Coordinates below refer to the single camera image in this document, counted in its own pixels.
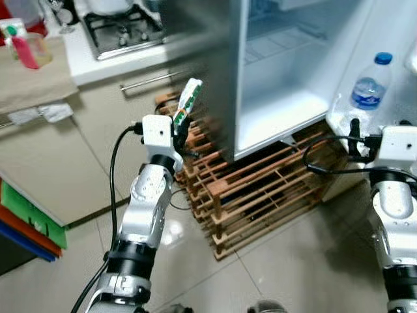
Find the beige cloth mat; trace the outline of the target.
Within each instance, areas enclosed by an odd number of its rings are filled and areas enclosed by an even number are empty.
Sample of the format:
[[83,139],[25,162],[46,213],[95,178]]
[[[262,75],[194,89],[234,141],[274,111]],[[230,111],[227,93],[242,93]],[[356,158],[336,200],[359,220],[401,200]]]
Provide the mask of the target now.
[[8,47],[0,47],[0,114],[18,112],[68,98],[78,92],[72,79],[65,39],[44,40],[51,62],[38,70],[13,59]]

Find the green white snack packet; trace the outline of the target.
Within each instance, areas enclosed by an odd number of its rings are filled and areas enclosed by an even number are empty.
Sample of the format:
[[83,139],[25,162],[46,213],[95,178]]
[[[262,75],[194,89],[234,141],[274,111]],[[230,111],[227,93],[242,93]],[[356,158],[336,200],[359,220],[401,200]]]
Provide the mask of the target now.
[[179,127],[182,125],[188,114],[191,113],[202,86],[203,80],[197,80],[197,78],[188,80],[182,93],[180,93],[178,107],[175,114],[173,114],[173,126]]

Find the pink plastic container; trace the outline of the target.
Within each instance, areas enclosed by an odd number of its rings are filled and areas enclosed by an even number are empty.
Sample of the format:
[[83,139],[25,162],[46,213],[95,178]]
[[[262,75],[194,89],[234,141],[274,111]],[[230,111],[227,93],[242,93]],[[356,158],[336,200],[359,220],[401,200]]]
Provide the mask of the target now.
[[53,60],[53,54],[39,33],[14,34],[10,42],[23,66],[38,70]]

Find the printed white paper tag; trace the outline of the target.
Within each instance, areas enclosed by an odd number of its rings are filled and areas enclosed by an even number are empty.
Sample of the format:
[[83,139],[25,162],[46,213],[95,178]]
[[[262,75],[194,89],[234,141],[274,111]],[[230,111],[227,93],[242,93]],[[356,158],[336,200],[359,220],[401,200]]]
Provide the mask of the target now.
[[50,123],[57,123],[71,117],[74,110],[68,102],[50,102],[38,107],[39,114]]

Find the dark grey fridge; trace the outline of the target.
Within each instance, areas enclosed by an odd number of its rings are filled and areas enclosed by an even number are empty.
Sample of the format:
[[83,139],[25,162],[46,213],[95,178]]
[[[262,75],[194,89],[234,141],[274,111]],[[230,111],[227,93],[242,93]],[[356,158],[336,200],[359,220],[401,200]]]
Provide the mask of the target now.
[[[161,0],[159,13],[167,56],[203,80],[194,114],[227,160],[321,120],[348,133],[352,85],[378,53],[394,58],[371,129],[416,121],[417,0]],[[247,24],[259,19],[310,23],[331,39],[246,66]]]

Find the green white carton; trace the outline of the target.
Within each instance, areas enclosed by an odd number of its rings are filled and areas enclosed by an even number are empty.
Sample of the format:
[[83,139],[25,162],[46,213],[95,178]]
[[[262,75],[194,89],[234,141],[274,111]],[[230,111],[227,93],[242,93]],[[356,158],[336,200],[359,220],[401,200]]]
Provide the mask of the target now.
[[0,19],[0,46],[11,45],[14,35],[26,36],[25,24],[20,18]]

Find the red container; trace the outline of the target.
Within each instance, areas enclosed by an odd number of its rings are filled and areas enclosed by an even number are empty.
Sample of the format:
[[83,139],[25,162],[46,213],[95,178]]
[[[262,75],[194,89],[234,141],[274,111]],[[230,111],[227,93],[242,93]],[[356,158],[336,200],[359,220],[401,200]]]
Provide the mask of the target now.
[[32,18],[22,18],[22,20],[28,33],[38,33],[44,36],[44,38],[50,33],[43,17],[36,16]]

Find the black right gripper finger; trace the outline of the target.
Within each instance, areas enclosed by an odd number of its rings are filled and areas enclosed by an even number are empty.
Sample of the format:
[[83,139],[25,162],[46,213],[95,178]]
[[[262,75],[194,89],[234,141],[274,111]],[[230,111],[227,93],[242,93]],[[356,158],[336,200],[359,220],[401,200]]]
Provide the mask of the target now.
[[349,131],[349,157],[361,157],[358,143],[362,140],[360,120],[357,117],[351,120],[351,131]]

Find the beige kitchen cabinet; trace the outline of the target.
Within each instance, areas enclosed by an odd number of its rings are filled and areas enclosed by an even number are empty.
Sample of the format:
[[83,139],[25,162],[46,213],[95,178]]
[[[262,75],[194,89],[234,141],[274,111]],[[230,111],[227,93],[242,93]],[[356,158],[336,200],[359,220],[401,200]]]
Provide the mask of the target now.
[[89,83],[68,99],[71,117],[38,117],[13,125],[0,114],[0,178],[66,226],[109,206],[108,161],[119,132],[154,113],[156,98],[178,93],[188,75],[170,84],[122,92],[125,74]]

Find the grey right robot leg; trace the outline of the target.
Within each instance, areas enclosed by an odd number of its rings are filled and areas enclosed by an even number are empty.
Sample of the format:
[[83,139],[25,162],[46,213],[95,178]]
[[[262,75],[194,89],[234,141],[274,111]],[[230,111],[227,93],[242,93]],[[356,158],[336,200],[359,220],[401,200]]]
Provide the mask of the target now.
[[248,307],[246,313],[288,313],[288,311],[280,302],[258,300]]

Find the brown wooden slatted rack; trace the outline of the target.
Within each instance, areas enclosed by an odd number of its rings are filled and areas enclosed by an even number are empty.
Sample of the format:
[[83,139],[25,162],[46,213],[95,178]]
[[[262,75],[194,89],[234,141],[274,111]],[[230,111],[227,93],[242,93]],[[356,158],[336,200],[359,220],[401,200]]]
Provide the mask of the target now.
[[319,141],[325,134],[330,128],[315,123],[295,134],[292,144],[277,142],[232,162],[223,158],[200,121],[192,123],[186,146],[201,157],[186,158],[175,179],[215,259],[232,256],[321,203],[333,179],[309,171],[303,158],[326,167],[345,163],[338,146]]

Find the steel gas stove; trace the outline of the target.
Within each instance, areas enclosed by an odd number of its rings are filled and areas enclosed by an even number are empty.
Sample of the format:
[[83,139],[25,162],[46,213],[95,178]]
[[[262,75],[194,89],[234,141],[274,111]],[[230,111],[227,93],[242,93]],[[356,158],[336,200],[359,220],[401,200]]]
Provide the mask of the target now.
[[163,24],[140,4],[121,17],[101,17],[88,12],[81,18],[81,26],[86,30],[96,61],[145,50],[165,42]]

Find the white cooking pot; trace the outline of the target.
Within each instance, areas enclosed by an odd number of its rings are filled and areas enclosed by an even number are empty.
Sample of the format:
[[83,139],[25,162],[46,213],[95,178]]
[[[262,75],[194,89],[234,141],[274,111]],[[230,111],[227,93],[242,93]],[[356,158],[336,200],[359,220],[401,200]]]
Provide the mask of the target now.
[[121,17],[137,8],[136,0],[85,0],[90,13],[101,17]]

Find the blue flat board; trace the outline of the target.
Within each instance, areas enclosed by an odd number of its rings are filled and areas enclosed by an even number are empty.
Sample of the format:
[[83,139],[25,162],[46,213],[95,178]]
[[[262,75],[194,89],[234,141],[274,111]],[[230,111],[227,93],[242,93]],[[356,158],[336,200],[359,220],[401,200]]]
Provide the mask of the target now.
[[25,250],[36,254],[36,256],[44,259],[48,262],[54,262],[57,259],[56,254],[52,254],[45,248],[42,248],[40,245],[36,244],[32,239],[27,238],[22,233],[19,233],[17,230],[13,230],[11,226],[0,222],[0,233],[10,241],[15,242],[15,244],[23,247]]

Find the clear blue-capped water bottle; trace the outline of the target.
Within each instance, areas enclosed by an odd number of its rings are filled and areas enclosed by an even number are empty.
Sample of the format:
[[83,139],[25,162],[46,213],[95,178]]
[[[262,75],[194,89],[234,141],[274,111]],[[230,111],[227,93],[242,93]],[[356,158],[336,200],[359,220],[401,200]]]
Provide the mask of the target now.
[[346,113],[347,125],[351,126],[352,120],[358,120],[358,131],[367,135],[372,132],[373,116],[383,102],[384,96],[390,86],[392,78],[390,63],[393,54],[379,52],[357,77],[352,85],[349,104],[351,110]]

